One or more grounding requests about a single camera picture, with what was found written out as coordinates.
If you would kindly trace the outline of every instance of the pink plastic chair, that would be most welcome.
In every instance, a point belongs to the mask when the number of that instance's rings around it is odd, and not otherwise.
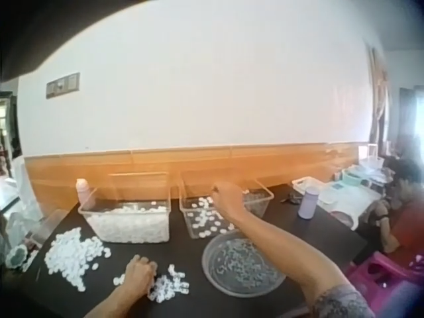
[[[404,286],[404,283],[424,286],[424,257],[417,255],[407,269],[375,252],[361,265],[349,268],[346,276],[365,297],[371,310],[378,313],[392,300],[396,289]]]

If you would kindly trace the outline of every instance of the black table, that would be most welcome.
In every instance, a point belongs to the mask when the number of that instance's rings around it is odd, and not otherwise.
[[[346,268],[365,246],[365,241],[319,207],[310,221],[297,217],[298,206],[280,203],[291,190],[287,185],[271,188],[275,199],[270,202],[264,219],[318,248],[342,269]],[[62,275],[49,275],[44,263],[44,255],[56,234],[74,227],[81,227],[83,238],[94,235],[77,207],[74,207],[46,241],[24,274],[21,286],[27,297],[63,317],[83,317],[105,299],[115,288],[113,278],[124,273],[125,266],[135,254],[157,261],[158,275],[165,274],[169,264],[175,264],[177,271],[186,273],[190,293],[177,294],[175,298],[163,303],[149,302],[144,298],[133,306],[129,317],[276,317],[304,301],[300,288],[290,279],[286,279],[272,293],[251,299],[227,296],[214,288],[201,267],[201,255],[210,238],[193,240],[189,237],[183,215],[178,211],[177,200],[172,202],[169,242],[105,243],[111,249],[112,257],[96,258],[99,269],[87,272],[84,276],[87,290],[80,293]]]

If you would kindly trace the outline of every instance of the dark hair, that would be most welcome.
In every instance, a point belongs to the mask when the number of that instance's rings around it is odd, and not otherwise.
[[[421,168],[411,159],[399,159],[395,165],[394,181],[399,179],[420,184],[422,182]]]

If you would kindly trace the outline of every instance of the hand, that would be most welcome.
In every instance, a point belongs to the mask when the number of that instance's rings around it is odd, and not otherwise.
[[[212,187],[212,199],[220,214],[230,222],[247,213],[241,188],[231,182],[216,182]]]
[[[124,297],[137,300],[147,295],[153,286],[157,269],[157,263],[149,262],[147,257],[135,255],[125,270],[125,279],[121,286]]]
[[[383,201],[377,202],[375,213],[378,217],[382,217],[383,215],[389,214],[386,204]]]

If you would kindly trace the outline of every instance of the light switch panel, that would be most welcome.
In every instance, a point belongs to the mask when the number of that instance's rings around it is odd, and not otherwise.
[[[46,98],[61,96],[80,90],[80,73],[74,73],[47,83]]]

